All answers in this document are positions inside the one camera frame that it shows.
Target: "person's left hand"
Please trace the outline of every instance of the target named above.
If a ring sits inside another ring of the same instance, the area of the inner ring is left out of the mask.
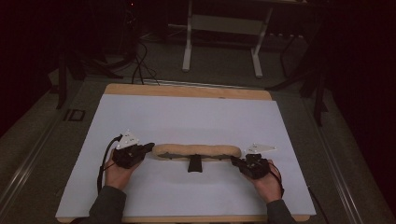
[[[116,189],[124,190],[125,187],[128,185],[129,179],[131,178],[131,174],[140,165],[141,162],[139,162],[138,164],[134,165],[129,169],[119,167],[112,160],[113,152],[114,149],[111,151],[110,159],[105,164],[105,168],[106,168],[105,185]]]

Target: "desk leg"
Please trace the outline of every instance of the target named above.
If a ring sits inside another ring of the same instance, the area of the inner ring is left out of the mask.
[[[186,49],[184,50],[184,60],[183,60],[183,72],[190,71],[190,60],[191,60],[191,8],[192,8],[192,0],[189,1],[189,17],[187,18],[187,43]]]
[[[251,58],[253,60],[254,73],[257,78],[262,77],[262,67],[260,66],[259,52],[262,47],[262,41],[265,37],[265,31],[267,30],[268,22],[270,21],[273,9],[270,7],[268,9],[265,21],[262,22],[262,28],[259,33],[259,41],[257,42],[256,48],[251,50]]]

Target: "white desk frame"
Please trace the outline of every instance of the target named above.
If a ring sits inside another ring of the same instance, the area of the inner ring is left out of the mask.
[[[217,31],[224,33],[234,33],[243,35],[258,35],[259,40],[256,47],[251,49],[254,72],[256,77],[262,77],[262,67],[260,66],[259,51],[267,30],[268,22],[271,18],[273,9],[267,11],[264,21],[243,20],[235,18],[224,18],[192,13],[192,0],[189,2],[189,16],[187,19],[187,43],[184,51],[183,68],[184,72],[190,71],[191,62],[191,32],[194,30]]]

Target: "gray sleeve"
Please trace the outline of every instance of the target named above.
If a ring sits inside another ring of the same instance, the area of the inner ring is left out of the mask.
[[[121,224],[126,194],[119,189],[104,186],[90,209],[90,216],[81,224]]]
[[[269,223],[290,224],[297,223],[283,200],[276,200],[267,204]]]

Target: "dark background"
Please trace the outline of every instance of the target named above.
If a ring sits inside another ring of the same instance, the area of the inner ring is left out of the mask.
[[[330,14],[328,32],[321,37],[324,53],[331,52],[326,84],[396,214],[392,186],[396,170],[395,1],[359,1],[356,6]],[[92,8],[112,20],[94,19]],[[138,16],[165,36],[167,23],[185,24],[186,8],[184,0],[148,0],[140,5]],[[67,35],[74,47],[89,55],[99,55],[103,48],[122,54],[118,46],[124,17],[117,13],[117,4],[96,1],[90,7],[88,1],[76,0],[7,1],[0,10],[0,136],[50,89],[47,74],[58,66],[60,36]],[[276,16],[290,19],[287,14]],[[99,31],[117,25],[120,29],[106,39],[114,41],[101,40]]]

